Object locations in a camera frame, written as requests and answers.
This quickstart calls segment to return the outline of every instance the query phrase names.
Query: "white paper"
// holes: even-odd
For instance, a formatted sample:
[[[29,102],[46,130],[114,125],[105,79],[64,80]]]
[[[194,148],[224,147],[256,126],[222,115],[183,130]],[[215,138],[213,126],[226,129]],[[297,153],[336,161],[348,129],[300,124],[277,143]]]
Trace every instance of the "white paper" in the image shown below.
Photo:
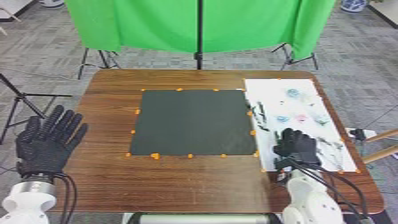
[[[251,106],[256,106],[258,114],[263,104],[267,126],[270,131],[260,128],[256,116],[252,116],[252,125],[256,130],[256,143],[260,149],[260,159],[267,171],[276,171],[274,160],[279,155],[274,153],[276,131],[286,128],[300,130],[316,139],[318,158],[322,167],[331,171],[356,172],[357,166],[352,160],[345,142],[341,141],[340,132],[327,112],[325,104],[309,79],[245,79],[245,96]],[[299,94],[295,97],[288,95],[288,91],[295,89]],[[290,118],[288,122],[281,122],[277,117]]]

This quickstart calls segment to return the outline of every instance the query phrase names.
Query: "floor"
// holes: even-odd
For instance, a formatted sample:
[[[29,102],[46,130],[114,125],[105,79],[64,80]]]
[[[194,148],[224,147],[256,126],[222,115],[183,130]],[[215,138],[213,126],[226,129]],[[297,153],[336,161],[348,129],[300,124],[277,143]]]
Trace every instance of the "floor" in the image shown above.
[[[91,82],[96,67],[85,69],[84,79],[77,80],[77,70],[84,48],[66,8],[50,10],[34,5],[20,16],[23,22],[2,23],[9,36],[0,35],[0,72],[25,92],[73,94],[57,103],[68,108],[78,105]],[[268,49],[204,55],[204,69],[279,70],[283,53]],[[366,9],[361,14],[347,14],[336,8],[318,48],[320,70],[309,62],[290,66],[290,70],[306,70],[316,74],[332,105],[347,127],[364,128],[377,117],[398,104],[398,30]],[[125,49],[116,60],[123,68],[194,69],[190,54],[153,50]],[[100,63],[91,52],[91,63]],[[45,107],[48,99],[36,97],[36,104]],[[0,88],[0,125],[5,123],[13,93]],[[18,108],[16,121],[32,115],[25,107]],[[398,109],[368,126],[377,132],[398,127]],[[13,140],[21,130],[7,135],[0,146],[0,165],[14,167],[16,155]],[[366,155],[395,142],[386,140],[359,146]],[[368,167],[384,192],[386,209],[398,223],[398,161],[393,157],[379,160]],[[0,198],[7,196],[18,175],[7,172],[0,176]],[[87,214],[75,216],[73,223],[121,223],[121,214]]]

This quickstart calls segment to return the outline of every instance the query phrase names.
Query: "green screen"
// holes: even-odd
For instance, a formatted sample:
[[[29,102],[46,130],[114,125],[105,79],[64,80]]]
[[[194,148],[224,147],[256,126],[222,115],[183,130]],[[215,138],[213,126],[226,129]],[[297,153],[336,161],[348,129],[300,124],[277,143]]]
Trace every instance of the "green screen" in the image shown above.
[[[85,47],[197,51],[197,0],[68,0]],[[290,43],[309,57],[334,0],[204,0],[204,52]]]

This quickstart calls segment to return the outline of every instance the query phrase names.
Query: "dark gray mat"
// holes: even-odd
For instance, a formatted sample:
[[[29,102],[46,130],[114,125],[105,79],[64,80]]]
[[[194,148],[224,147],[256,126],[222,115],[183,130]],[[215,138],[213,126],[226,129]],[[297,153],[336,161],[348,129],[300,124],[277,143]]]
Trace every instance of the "dark gray mat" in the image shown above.
[[[141,110],[133,155],[254,153],[252,125],[240,90],[146,91]]]

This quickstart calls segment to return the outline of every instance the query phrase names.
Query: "wooden tabletop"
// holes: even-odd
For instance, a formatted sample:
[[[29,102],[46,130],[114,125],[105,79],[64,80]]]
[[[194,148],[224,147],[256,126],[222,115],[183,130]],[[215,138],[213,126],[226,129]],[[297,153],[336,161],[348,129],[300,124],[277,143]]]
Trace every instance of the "wooden tabletop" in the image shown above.
[[[260,159],[252,156],[196,156],[194,159],[162,156],[126,157],[135,128],[135,109],[142,89],[236,89],[244,78],[315,79],[338,130],[361,173],[345,173],[361,188],[370,212],[384,210],[377,185],[356,152],[343,124],[322,90],[308,72],[279,71],[185,71],[101,70],[82,98],[78,112],[89,123],[89,133],[75,150],[66,173],[78,185],[77,211],[267,213],[283,212],[290,203],[286,188],[276,185],[276,173],[261,173]],[[350,187],[338,190],[359,203]]]

